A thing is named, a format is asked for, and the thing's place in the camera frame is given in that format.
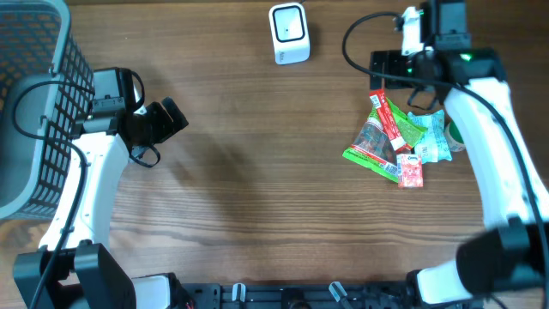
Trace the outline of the green lid jar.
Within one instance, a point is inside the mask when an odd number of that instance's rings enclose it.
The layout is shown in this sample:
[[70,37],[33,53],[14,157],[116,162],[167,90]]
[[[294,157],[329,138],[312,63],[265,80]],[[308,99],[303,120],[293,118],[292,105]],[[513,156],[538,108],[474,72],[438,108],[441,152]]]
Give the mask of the green lid jar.
[[466,149],[462,136],[453,121],[445,126],[443,133],[451,152],[461,152]]

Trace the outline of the light blue wipes packet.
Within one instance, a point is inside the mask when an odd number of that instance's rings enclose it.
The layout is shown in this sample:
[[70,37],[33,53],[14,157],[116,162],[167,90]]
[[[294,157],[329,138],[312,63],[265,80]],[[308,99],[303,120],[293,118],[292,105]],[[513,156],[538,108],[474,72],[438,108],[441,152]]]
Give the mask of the light blue wipes packet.
[[408,118],[414,124],[427,129],[414,147],[415,153],[421,156],[423,163],[452,161],[449,144],[443,133],[445,120],[443,110],[425,115],[414,115],[409,112]]

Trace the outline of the red toothpaste box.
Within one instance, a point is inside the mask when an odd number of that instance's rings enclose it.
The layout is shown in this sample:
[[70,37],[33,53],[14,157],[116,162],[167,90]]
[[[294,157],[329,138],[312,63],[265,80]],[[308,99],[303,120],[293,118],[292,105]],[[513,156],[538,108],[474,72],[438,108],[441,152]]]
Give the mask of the red toothpaste box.
[[410,145],[405,142],[396,124],[385,92],[382,89],[371,91],[370,100],[377,111],[379,120],[383,125],[383,129],[389,138],[393,150],[396,153],[411,150]]

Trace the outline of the green snack bag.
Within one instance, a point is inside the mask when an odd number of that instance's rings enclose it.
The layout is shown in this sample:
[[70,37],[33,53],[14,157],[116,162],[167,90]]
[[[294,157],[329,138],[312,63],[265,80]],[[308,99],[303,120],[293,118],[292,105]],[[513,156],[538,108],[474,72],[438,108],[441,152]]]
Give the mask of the green snack bag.
[[[391,100],[389,100],[389,106],[396,125],[407,143],[405,152],[409,153],[419,143],[427,129],[415,124]],[[386,179],[398,182],[396,152],[383,129],[383,124],[375,108],[371,110],[358,136],[343,152],[342,157],[368,168]]]

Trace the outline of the small red carton box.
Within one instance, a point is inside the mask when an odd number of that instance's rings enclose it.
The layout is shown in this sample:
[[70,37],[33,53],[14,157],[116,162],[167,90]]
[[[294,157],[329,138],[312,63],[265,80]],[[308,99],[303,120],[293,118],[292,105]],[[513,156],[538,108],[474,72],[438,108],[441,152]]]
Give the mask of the small red carton box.
[[423,186],[422,160],[418,154],[398,154],[397,177],[399,188]]

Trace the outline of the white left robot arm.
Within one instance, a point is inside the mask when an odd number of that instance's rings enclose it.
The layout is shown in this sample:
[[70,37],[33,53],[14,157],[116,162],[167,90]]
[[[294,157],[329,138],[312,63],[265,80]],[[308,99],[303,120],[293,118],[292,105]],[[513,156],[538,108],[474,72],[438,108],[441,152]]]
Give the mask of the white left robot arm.
[[129,278],[109,252],[112,208],[132,143],[153,148],[187,126],[172,98],[144,114],[115,114],[113,131],[75,140],[74,160],[51,225],[35,253],[15,260],[14,280],[30,308],[191,308],[173,273]]

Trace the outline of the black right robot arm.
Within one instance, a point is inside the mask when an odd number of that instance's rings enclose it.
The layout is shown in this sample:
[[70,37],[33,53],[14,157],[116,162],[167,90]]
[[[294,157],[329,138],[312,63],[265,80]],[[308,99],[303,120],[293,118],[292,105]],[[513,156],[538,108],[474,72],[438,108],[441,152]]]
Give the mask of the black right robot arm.
[[548,191],[528,153],[498,54],[475,49],[462,1],[428,1],[395,18],[399,82],[434,90],[458,129],[480,190],[486,230],[416,275],[429,305],[548,286]]

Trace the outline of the white barcode scanner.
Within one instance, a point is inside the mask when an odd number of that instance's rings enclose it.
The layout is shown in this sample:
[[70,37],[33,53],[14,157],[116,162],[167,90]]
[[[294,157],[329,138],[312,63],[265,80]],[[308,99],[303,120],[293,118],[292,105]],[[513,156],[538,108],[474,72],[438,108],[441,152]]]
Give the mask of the white barcode scanner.
[[281,3],[268,13],[274,47],[274,59],[278,65],[306,61],[311,54],[310,35],[301,3]]

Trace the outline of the grey plastic basket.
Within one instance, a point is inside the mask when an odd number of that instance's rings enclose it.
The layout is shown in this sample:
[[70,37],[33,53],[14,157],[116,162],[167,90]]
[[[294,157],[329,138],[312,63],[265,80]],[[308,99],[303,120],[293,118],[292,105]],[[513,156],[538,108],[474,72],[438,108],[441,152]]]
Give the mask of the grey plastic basket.
[[65,2],[1,3],[3,219],[54,216],[69,169],[64,142],[93,87]]

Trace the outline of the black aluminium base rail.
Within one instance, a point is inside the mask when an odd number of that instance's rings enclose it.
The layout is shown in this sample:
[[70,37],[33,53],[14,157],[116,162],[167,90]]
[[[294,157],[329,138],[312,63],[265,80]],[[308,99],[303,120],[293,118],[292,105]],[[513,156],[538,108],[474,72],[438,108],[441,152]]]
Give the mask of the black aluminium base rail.
[[407,288],[401,282],[341,284],[332,292],[320,285],[183,284],[176,289],[177,308],[196,309],[292,309],[292,308],[411,308]]

